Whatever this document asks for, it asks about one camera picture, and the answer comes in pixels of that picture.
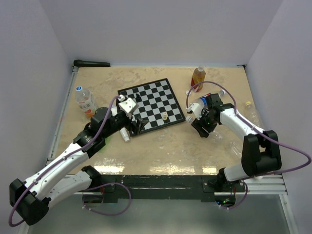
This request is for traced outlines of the amber drink bottle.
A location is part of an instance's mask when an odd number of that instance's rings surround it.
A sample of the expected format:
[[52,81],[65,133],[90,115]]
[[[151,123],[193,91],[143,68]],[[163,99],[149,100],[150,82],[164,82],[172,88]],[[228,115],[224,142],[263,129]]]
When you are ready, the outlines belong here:
[[194,92],[199,92],[202,89],[203,83],[199,83],[205,80],[205,76],[206,72],[204,70],[204,66],[198,66],[197,68],[195,68],[191,78],[191,87],[194,86]]

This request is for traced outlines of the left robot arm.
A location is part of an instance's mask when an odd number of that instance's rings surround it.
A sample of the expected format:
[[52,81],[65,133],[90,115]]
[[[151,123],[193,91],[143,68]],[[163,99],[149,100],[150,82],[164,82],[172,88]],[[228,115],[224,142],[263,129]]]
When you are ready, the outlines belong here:
[[15,179],[9,185],[9,203],[13,214],[17,212],[31,226],[38,223],[49,209],[66,197],[82,190],[96,191],[101,186],[100,173],[93,167],[84,167],[72,178],[65,176],[75,167],[87,161],[106,145],[106,138],[122,128],[138,135],[149,122],[138,117],[132,121],[134,107],[112,114],[104,107],[96,110],[84,129],[73,142],[49,165],[25,179]]

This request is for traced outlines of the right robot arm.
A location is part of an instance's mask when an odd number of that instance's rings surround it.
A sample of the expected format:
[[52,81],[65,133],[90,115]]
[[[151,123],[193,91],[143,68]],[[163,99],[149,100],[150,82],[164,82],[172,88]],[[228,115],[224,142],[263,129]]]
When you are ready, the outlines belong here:
[[194,114],[191,126],[201,137],[208,138],[217,125],[225,125],[243,141],[241,162],[220,169],[217,186],[227,192],[234,182],[279,170],[282,166],[278,137],[275,131],[266,131],[253,125],[231,103],[224,104],[219,94],[207,94],[186,108]]

